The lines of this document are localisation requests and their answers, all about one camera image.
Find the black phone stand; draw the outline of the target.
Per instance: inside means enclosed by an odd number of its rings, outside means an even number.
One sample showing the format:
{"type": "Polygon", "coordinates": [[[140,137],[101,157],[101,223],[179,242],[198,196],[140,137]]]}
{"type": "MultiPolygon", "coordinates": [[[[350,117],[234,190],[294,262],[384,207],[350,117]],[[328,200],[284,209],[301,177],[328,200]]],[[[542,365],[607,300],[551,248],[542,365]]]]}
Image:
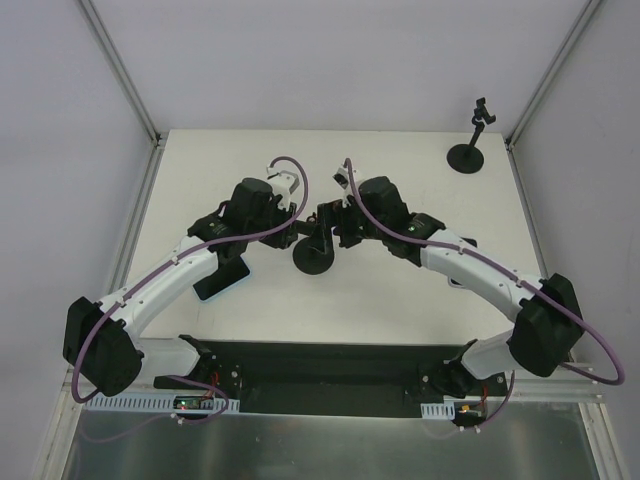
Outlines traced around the black phone stand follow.
{"type": "Polygon", "coordinates": [[[334,260],[312,260],[308,252],[307,238],[310,235],[302,235],[296,243],[292,258],[296,268],[307,275],[320,275],[327,272],[333,265],[334,260]]]}

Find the phone with light blue case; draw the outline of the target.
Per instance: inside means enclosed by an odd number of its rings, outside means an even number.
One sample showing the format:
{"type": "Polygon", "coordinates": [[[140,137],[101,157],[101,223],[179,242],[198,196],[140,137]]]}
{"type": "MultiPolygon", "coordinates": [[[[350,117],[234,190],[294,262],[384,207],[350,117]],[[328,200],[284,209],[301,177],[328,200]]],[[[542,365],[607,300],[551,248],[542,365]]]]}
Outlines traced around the phone with light blue case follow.
{"type": "Polygon", "coordinates": [[[211,275],[196,282],[193,289],[201,301],[207,301],[249,275],[250,269],[244,260],[235,257],[219,266],[211,275]]]}

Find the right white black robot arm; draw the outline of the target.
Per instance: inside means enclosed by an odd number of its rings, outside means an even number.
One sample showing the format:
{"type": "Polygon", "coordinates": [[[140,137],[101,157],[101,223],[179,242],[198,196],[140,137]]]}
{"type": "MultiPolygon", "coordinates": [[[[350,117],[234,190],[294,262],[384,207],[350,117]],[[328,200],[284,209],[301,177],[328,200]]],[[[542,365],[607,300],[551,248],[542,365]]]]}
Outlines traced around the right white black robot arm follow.
{"type": "Polygon", "coordinates": [[[454,358],[431,370],[428,377],[434,390],[463,398],[497,373],[522,368],[546,378],[566,360],[584,333],[574,321],[580,309],[567,278],[527,276],[525,280],[536,289],[530,292],[515,271],[494,260],[482,261],[475,245],[443,222],[410,211],[387,177],[359,183],[358,192],[319,205],[308,218],[305,237],[293,253],[300,271],[322,274],[334,262],[335,247],[378,240],[393,256],[440,273],[479,295],[514,324],[492,338],[468,342],[454,358]]]}

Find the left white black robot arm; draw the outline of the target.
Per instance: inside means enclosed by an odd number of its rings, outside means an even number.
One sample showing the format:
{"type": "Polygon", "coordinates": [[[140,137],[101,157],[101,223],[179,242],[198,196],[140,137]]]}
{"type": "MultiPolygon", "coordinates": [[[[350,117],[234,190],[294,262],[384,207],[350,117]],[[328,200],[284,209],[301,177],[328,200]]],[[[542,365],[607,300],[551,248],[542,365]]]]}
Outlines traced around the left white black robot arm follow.
{"type": "Polygon", "coordinates": [[[86,379],[107,397],[139,376],[177,376],[188,388],[204,387],[212,358],[195,339],[181,334],[143,345],[142,333],[185,291],[207,300],[248,276],[242,256],[249,243],[288,248],[303,208],[292,195],[307,189],[306,176],[288,171],[269,169],[264,180],[245,178],[148,273],[96,302],[85,297],[73,302],[63,343],[63,357],[73,367],[72,385],[86,379]]]}

